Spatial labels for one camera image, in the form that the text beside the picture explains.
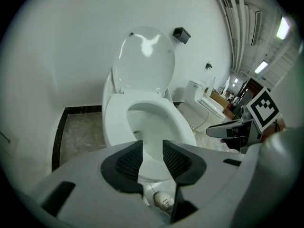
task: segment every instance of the gray tile floor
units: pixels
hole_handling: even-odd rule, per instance
[[[219,139],[211,138],[205,132],[195,133],[197,146],[217,151],[237,152],[229,149],[226,144]],[[73,114],[66,120],[64,133],[62,136],[60,149],[60,165],[73,157],[105,148],[105,141],[102,131],[101,113]],[[174,198],[174,180],[148,183],[141,182],[144,188],[144,196],[153,205],[153,195],[155,192],[164,191]]]

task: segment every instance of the fluorescent light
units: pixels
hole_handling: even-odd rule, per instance
[[[255,70],[255,73],[258,74],[259,72],[261,72],[266,66],[268,65],[267,62],[263,61],[260,66],[257,67],[257,69]]]
[[[289,25],[284,17],[281,19],[280,28],[276,34],[277,37],[284,40],[289,31]]]

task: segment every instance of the white toilet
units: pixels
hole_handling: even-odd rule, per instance
[[[212,98],[205,96],[204,91],[205,85],[202,82],[189,81],[183,94],[185,102],[178,106],[190,127],[197,132],[220,124],[226,118],[223,114],[224,108]]]
[[[122,40],[104,85],[106,146],[143,140],[141,181],[172,178],[162,159],[163,140],[196,146],[168,90],[174,64],[174,49],[165,34],[148,26],[136,27]]]

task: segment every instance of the black wall-mounted box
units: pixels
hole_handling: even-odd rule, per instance
[[[175,28],[173,36],[184,44],[186,44],[191,37],[191,35],[183,27]]]

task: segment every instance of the black baseboard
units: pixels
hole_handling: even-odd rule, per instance
[[[179,106],[183,102],[173,102],[175,107]],[[67,116],[72,114],[84,114],[84,113],[96,113],[101,112],[101,105],[92,106],[77,106],[77,107],[67,107],[62,113],[59,125],[56,131],[56,136],[54,140],[53,155],[52,155],[52,171],[56,170],[60,166],[60,147],[63,135],[63,130],[66,125]]]

